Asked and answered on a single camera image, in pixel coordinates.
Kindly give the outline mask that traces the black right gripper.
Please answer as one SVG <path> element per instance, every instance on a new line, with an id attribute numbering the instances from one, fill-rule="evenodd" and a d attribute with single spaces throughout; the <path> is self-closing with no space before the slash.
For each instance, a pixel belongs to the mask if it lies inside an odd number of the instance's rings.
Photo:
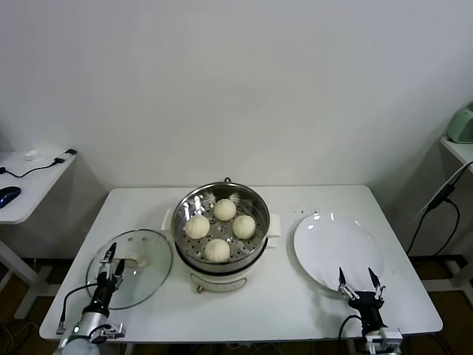
<path id="1" fill-rule="evenodd" d="M 380 309 L 384 305 L 384 289 L 378 275 L 368 268 L 370 279 L 372 281 L 375 292 L 373 291 L 357 291 L 355 292 L 348 284 L 344 276 L 342 268 L 338 269 L 338 292 L 348 300 L 348 305 L 357 310 L 361 317 L 362 328 L 383 328 Z"/>

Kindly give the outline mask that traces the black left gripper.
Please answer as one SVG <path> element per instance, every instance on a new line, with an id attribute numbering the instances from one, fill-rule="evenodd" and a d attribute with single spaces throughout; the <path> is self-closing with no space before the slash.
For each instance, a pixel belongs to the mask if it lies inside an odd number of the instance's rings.
<path id="1" fill-rule="evenodd" d="M 123 280 L 123 271 L 125 269 L 125 260 L 118 259 L 118 263 L 112 276 L 111 274 L 112 261 L 116 251 L 116 243 L 113 243 L 105 253 L 105 256 L 100 260 L 99 275 L 97 278 L 97 288 L 92 296 L 90 302 L 90 311 L 99 314 L 109 314 L 109 304 L 112 295 L 118 290 L 119 285 Z"/>

